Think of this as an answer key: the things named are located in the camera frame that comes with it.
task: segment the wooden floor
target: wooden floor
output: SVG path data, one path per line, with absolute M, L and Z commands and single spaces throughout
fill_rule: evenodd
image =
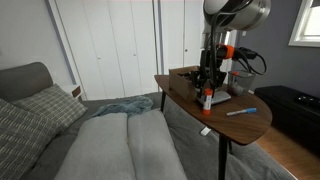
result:
M 299 180 L 320 179 L 320 158 L 275 128 L 256 141 Z

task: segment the plaid pillow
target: plaid pillow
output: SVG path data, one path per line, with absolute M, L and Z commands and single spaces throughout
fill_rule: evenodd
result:
M 64 92 L 57 84 L 35 95 L 13 102 L 29 112 L 56 121 L 65 130 L 87 110 L 77 99 Z
M 0 99 L 0 179 L 19 179 L 58 130 L 52 120 Z

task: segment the table top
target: table top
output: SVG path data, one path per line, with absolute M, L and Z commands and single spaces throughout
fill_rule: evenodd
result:
M 161 89 L 182 109 L 209 128 L 225 136 L 229 140 L 247 145 L 261 137 L 270 127 L 272 113 L 269 107 L 253 94 L 232 96 L 230 100 L 211 107 L 210 115 L 201 113 L 202 105 L 197 101 L 187 102 L 174 90 L 169 88 L 168 75 L 155 75 Z M 256 113 L 227 116 L 227 112 L 246 108 L 257 108 Z

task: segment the blue pen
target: blue pen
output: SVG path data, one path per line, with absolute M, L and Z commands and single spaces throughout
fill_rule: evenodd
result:
M 234 111 L 234 112 L 228 112 L 227 116 L 234 116 L 237 114 L 243 114 L 243 113 L 255 113 L 257 112 L 257 108 L 248 108 L 248 109 L 243 109 L 240 111 Z

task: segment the gray bedding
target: gray bedding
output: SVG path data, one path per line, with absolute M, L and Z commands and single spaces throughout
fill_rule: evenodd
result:
M 161 93 L 151 93 L 146 96 L 154 102 L 152 109 L 160 107 Z M 84 101 L 83 104 L 88 107 L 88 111 L 70 128 L 52 140 L 33 169 L 22 179 L 53 179 L 76 139 L 82 123 L 100 106 L 124 99 Z M 204 125 L 189 116 L 169 97 L 166 99 L 164 116 L 187 178 L 189 180 L 217 179 L 218 135 L 211 131 L 206 137 L 200 136 L 199 132 Z M 294 178 L 257 144 L 252 143 L 248 146 L 233 144 L 232 152 L 228 153 L 226 179 L 285 180 Z

